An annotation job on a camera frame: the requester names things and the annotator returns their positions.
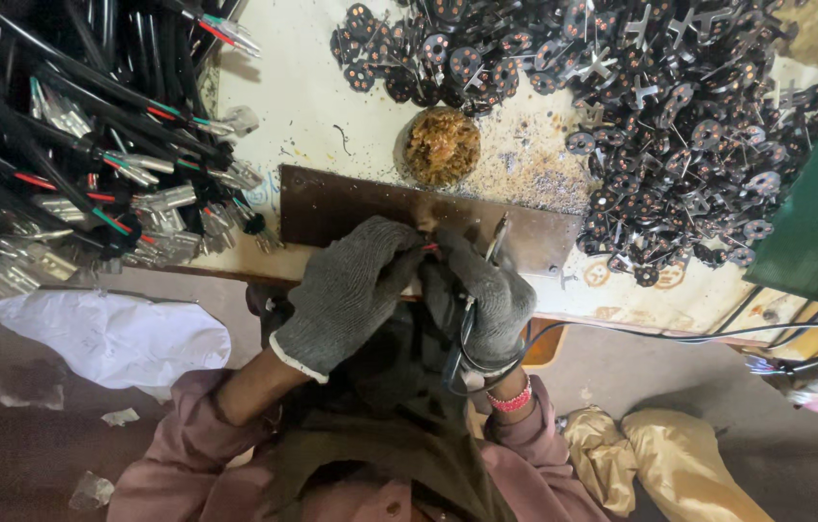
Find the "worker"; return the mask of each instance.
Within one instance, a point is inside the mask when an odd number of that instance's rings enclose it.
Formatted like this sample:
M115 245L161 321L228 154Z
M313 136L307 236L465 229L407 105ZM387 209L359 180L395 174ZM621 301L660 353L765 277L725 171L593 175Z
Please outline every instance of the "worker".
M119 479L108 519L608 520L568 465L547 390L518 366L534 290L460 235L437 244L432 260L418 232L373 217L312 255L287 300L259 304L264 329L283 318L264 350L173 386L175 409ZM416 273L424 303L401 301ZM490 441L440 383L455 278L477 303L467 369L503 366L481 373L498 382Z

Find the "pink shirt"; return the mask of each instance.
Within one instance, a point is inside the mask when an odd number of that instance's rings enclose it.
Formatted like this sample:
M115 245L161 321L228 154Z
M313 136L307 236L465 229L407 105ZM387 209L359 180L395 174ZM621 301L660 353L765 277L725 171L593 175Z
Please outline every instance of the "pink shirt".
M176 408L163 420L145 457L122 474L109 504L110 521L262 521L270 504L265 490L272 472L266 419L243 427L220 421L209 392L227 371L184 374L173 386ZM554 407L537 376L531 376L539 408L496 431L500 445L479 441L486 469L520 522L609 520L567 464L566 441L554 430ZM251 462L224 469L234 456L255 447ZM408 480L362 478L316 489L303 500L302 520L409 522ZM435 520L451 514L418 506Z

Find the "glove cuff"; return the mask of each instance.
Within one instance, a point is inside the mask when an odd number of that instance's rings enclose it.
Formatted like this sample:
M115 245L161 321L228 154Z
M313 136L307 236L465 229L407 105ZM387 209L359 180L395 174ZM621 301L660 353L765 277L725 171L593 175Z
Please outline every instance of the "glove cuff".
M499 370L484 371L482 369L479 369L479 368L477 368L475 366L472 366L472 365L468 364L467 361L465 361L464 359L461 360L461 365L468 372L471 372L473 374L479 374L479 375L482 375L483 377L498 377L498 376L506 373L507 371L509 371L509 369L511 369L512 367L519 364L519 362L521 362L522 359L524 358L524 354L522 353L522 351L525 349L525 341L522 340L521 337L517 337L514 344L515 344L515 348L516 348L516 357L515 357L515 359L508 362L508 364L506 366L500 368Z
M325 383L328 382L328 375L319 374L318 372L316 372L314 370L311 370L308 367L306 367L305 364L303 364L303 363L293 359L292 357L290 357L287 354L287 352L284 351L280 347L280 343L277 342L277 333L276 332L271 333L270 342L271 342L271 348L273 348L274 353L277 354L277 359L284 362L284 364L286 364L287 366L293 368L294 370L299 370L299 372L302 372L303 374L309 375L311 378L315 379L315 381L317 383L319 383L320 385L324 385Z

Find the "tan cloth bag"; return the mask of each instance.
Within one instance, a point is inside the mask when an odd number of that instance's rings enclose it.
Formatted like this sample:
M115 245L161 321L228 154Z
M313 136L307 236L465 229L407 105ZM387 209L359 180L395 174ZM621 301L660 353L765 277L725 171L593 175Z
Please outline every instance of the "tan cloth bag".
M731 478L708 422L672 409L622 420L637 477L671 522L773 522Z
M637 462L628 439L599 406L567 415L564 438L580 482L602 507L618 516L635 510Z

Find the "white plastic bag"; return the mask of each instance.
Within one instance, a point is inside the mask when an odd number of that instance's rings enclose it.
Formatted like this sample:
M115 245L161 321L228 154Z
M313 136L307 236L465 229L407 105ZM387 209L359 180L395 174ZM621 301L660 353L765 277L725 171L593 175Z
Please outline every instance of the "white plastic bag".
M225 366L228 329L199 304L152 303L96 290L38 290L0 301L0 323L48 345L107 388L170 386Z

